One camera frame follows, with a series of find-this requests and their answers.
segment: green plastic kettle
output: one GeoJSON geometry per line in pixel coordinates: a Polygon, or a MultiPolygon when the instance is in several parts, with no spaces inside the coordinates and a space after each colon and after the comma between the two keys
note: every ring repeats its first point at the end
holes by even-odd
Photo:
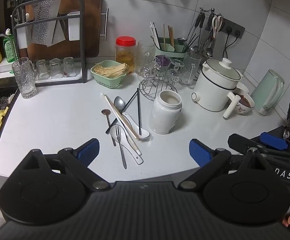
{"type": "Polygon", "coordinates": [[[251,94],[254,100],[254,110],[266,116],[275,107],[284,89],[284,79],[274,70],[269,69],[261,82],[251,94]]]}

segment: black chopstick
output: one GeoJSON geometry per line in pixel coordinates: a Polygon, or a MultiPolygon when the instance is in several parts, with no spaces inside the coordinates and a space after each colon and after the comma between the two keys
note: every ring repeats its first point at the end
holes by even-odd
{"type": "Polygon", "coordinates": [[[137,88],[137,111],[138,111],[138,128],[140,130],[140,135],[142,135],[142,132],[141,132],[141,112],[140,112],[140,109],[141,109],[141,103],[140,103],[140,89],[137,88]]]}
{"type": "MultiPolygon", "coordinates": [[[[133,100],[133,98],[136,96],[137,91],[134,93],[134,95],[132,95],[132,97],[128,100],[128,102],[126,103],[126,105],[123,107],[123,109],[121,111],[119,111],[120,113],[124,112],[124,110],[126,109],[126,107],[128,107],[129,103],[133,100]]],[[[115,118],[115,120],[110,124],[110,126],[108,127],[108,129],[106,130],[105,133],[109,134],[110,129],[112,128],[112,126],[117,122],[117,118],[115,118]]]]}

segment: white ceramic spoon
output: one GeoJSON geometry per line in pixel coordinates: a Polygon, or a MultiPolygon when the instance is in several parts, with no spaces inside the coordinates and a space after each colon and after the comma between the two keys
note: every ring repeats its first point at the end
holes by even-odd
{"type": "Polygon", "coordinates": [[[134,122],[134,120],[132,119],[132,117],[128,114],[128,113],[122,113],[122,115],[125,117],[125,119],[130,123],[131,127],[133,128],[133,130],[138,134],[139,138],[142,139],[146,139],[149,137],[150,133],[149,131],[141,128],[141,132],[142,134],[139,135],[140,129],[139,126],[137,125],[137,123],[134,122]]]}
{"type": "Polygon", "coordinates": [[[128,150],[131,153],[131,155],[133,156],[133,158],[134,158],[134,160],[136,161],[137,164],[142,164],[143,163],[143,159],[129,145],[129,143],[127,141],[127,136],[126,136],[126,133],[125,133],[123,127],[121,127],[118,124],[113,125],[112,128],[110,129],[110,135],[113,137],[113,139],[115,141],[118,142],[117,136],[116,136],[116,126],[119,127],[121,145],[123,145],[126,148],[126,150],[128,150]]]}

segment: cutting board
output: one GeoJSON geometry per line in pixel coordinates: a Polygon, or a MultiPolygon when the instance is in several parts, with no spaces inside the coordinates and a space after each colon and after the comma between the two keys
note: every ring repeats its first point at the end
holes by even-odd
{"type": "MultiPolygon", "coordinates": [[[[100,28],[101,28],[101,7],[102,0],[84,0],[84,42],[85,57],[96,57],[99,53],[100,45],[100,28]]],[[[59,14],[68,14],[70,12],[79,11],[78,0],[61,0],[59,14]]],[[[26,12],[33,17],[33,10],[26,7],[26,12]]],[[[53,58],[63,59],[65,57],[80,57],[79,41],[69,41],[68,38],[68,21],[65,22],[64,41],[53,46],[31,43],[27,48],[27,54],[30,60],[37,61],[39,59],[51,60],[53,58]]]]}

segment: metal fork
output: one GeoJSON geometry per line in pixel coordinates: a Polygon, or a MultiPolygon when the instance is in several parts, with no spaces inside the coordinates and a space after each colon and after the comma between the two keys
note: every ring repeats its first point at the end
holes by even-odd
{"type": "Polygon", "coordinates": [[[121,157],[122,157],[123,166],[124,166],[125,169],[127,169],[124,152],[123,152],[122,145],[121,145],[121,136],[120,136],[121,133],[120,133],[120,130],[119,130],[119,126],[117,125],[115,129],[116,129],[116,137],[117,137],[117,141],[118,141],[118,144],[119,144],[119,149],[121,151],[121,157]]]}

